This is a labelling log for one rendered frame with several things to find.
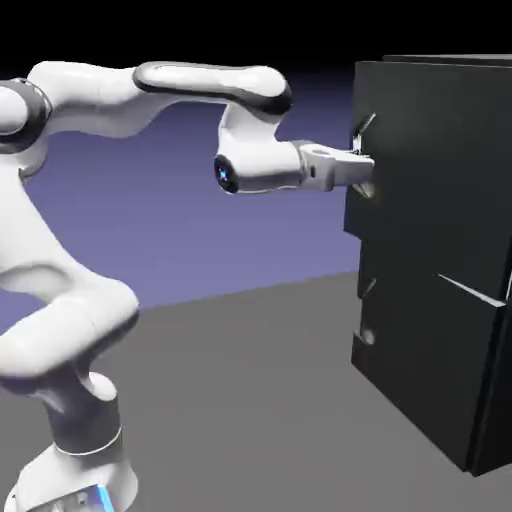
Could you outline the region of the black cabinet door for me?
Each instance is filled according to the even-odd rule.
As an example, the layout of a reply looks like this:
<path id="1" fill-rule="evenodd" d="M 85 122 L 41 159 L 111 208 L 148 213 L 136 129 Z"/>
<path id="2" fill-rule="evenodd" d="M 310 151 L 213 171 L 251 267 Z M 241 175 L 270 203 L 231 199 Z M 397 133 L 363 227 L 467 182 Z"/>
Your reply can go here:
<path id="1" fill-rule="evenodd" d="M 364 242 L 358 296 L 376 335 L 353 365 L 453 464 L 474 476 L 512 463 L 502 349 L 509 308 L 433 268 Z"/>
<path id="2" fill-rule="evenodd" d="M 384 256 L 503 300 L 512 269 L 512 67 L 360 62 L 373 195 L 346 196 L 345 228 Z"/>

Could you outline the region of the black cabinet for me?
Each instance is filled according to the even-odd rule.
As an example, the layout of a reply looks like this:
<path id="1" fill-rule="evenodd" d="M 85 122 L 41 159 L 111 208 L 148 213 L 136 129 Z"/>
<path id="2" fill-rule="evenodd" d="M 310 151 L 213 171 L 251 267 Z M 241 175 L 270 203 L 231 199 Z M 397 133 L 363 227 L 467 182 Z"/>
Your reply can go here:
<path id="1" fill-rule="evenodd" d="M 353 365 L 461 470 L 511 464 L 512 54 L 360 62 L 353 117 Z"/>

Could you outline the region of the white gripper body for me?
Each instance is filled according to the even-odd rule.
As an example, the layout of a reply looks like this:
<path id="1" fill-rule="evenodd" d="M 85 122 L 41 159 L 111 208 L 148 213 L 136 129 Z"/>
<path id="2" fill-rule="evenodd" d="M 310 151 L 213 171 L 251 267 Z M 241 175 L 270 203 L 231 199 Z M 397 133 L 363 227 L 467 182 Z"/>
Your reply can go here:
<path id="1" fill-rule="evenodd" d="M 372 158 L 358 154 L 341 154 L 331 164 L 332 189 L 361 185 L 371 180 L 375 162 Z"/>

